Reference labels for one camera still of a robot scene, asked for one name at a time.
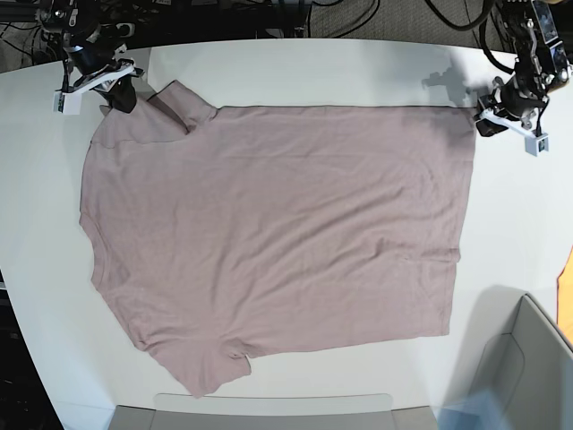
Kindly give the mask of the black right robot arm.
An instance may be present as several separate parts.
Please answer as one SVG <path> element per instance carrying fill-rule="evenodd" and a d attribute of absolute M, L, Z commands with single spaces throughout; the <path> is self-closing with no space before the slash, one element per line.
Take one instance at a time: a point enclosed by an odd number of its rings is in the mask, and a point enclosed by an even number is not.
<path fill-rule="evenodd" d="M 124 41 L 135 31 L 130 22 L 103 23 L 98 1 L 42 1 L 36 13 L 43 30 L 56 35 L 63 50 L 64 75 L 54 92 L 53 110 L 78 115 L 84 93 L 95 91 L 107 104 L 124 113 L 133 111 L 136 91 L 132 78 L 143 70 L 129 58 Z"/>

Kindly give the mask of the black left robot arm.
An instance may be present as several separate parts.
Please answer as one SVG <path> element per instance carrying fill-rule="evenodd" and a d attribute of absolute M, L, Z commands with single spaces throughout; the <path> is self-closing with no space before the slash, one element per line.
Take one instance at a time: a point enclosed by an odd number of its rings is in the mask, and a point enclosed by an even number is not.
<path fill-rule="evenodd" d="M 501 64 L 485 41 L 486 24 L 480 24 L 482 51 L 509 79 L 496 78 L 492 92 L 478 99 L 475 125 L 482 137 L 514 128 L 537 139 L 543 134 L 541 118 L 550 93 L 569 82 L 565 46 L 544 1 L 498 1 L 496 5 L 517 58 L 511 67 Z"/>

